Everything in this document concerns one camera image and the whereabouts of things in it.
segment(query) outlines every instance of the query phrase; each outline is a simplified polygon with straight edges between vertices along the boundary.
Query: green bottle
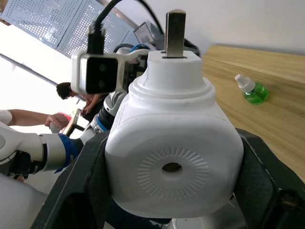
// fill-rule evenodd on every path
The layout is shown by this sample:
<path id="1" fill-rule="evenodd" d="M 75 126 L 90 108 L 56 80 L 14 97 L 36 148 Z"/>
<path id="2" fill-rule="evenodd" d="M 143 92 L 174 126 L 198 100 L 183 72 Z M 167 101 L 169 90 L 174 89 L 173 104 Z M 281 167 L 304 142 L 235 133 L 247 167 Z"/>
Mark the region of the green bottle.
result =
<path id="1" fill-rule="evenodd" d="M 254 82 L 248 77 L 237 75 L 235 80 L 243 91 L 243 97 L 251 104 L 261 104 L 269 95 L 268 90 L 260 82 Z"/>

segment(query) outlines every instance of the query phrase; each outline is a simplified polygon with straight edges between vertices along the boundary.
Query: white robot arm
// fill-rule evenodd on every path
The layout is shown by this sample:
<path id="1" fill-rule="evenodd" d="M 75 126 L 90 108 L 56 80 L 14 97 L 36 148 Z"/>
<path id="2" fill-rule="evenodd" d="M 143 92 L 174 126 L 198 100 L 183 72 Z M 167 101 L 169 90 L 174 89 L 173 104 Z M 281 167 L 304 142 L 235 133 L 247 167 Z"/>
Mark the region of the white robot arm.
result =
<path id="1" fill-rule="evenodd" d="M 79 139 L 61 134 L 21 133 L 0 122 L 0 172 L 26 177 L 38 171 L 62 169 L 82 146 Z"/>
<path id="2" fill-rule="evenodd" d="M 94 133 L 99 134 L 100 132 L 111 129 L 114 117 L 126 94 L 126 92 L 113 92 L 105 98 L 102 109 L 95 115 L 90 123 L 90 127 L 93 129 Z"/>

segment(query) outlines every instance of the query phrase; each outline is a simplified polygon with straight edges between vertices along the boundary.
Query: hand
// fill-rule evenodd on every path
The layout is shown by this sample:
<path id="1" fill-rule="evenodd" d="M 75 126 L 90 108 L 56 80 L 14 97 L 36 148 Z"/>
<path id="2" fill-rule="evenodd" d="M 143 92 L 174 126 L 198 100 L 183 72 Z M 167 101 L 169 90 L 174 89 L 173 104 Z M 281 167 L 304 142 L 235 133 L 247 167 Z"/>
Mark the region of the hand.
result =
<path id="1" fill-rule="evenodd" d="M 88 114 L 88 113 L 90 113 L 91 111 L 92 111 L 92 107 L 91 107 L 91 106 L 85 107 L 85 110 L 84 110 L 85 115 Z"/>
<path id="2" fill-rule="evenodd" d="M 49 115 L 44 125 L 50 126 L 50 123 L 54 123 L 57 127 L 63 129 L 68 125 L 69 120 L 66 118 L 65 115 L 57 113 L 57 114 Z"/>
<path id="3" fill-rule="evenodd" d="M 85 113 L 85 109 L 86 109 L 86 107 L 84 107 L 84 108 L 81 110 L 81 116 L 83 116 L 83 115 L 84 115 L 84 113 Z"/>

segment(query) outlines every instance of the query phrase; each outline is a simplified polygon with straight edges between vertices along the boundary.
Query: black cable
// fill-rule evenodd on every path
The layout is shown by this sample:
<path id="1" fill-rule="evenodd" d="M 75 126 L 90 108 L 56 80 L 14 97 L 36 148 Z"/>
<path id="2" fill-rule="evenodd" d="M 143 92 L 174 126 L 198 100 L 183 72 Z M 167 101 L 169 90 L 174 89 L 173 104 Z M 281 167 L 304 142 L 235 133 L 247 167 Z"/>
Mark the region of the black cable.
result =
<path id="1" fill-rule="evenodd" d="M 110 13 L 110 11 L 113 9 L 113 7 L 119 3 L 122 0 L 112 0 L 111 2 L 109 2 L 109 4 L 105 7 L 105 9 L 100 13 L 100 15 L 97 17 L 96 21 L 95 21 L 95 29 L 99 29 L 101 27 L 101 23 L 102 21 L 107 17 L 107 15 Z M 147 11 L 150 13 L 151 17 L 153 18 L 153 20 L 155 21 L 160 34 L 164 34 L 163 29 L 161 24 L 159 23 L 156 15 L 154 14 L 154 12 L 151 10 L 151 8 L 147 5 L 147 3 L 144 0 L 138 0 L 140 3 L 142 3 L 142 5 L 147 9 Z"/>
<path id="2" fill-rule="evenodd" d="M 113 50 L 113 52 L 114 53 L 116 53 L 120 48 L 130 48 L 130 49 L 132 49 L 133 48 L 133 45 L 131 45 L 131 44 L 119 44 L 118 46 L 116 46 L 115 48 L 114 48 L 114 50 Z"/>
<path id="3" fill-rule="evenodd" d="M 87 53 L 90 54 L 104 54 L 104 45 L 105 45 L 105 29 L 102 29 L 103 25 L 100 24 L 98 29 L 89 27 L 88 34 L 88 48 Z"/>
<path id="4" fill-rule="evenodd" d="M 184 45 L 185 45 L 185 47 L 188 47 L 188 48 L 191 48 L 191 49 L 198 49 L 197 46 L 190 43 L 187 39 L 184 39 Z"/>

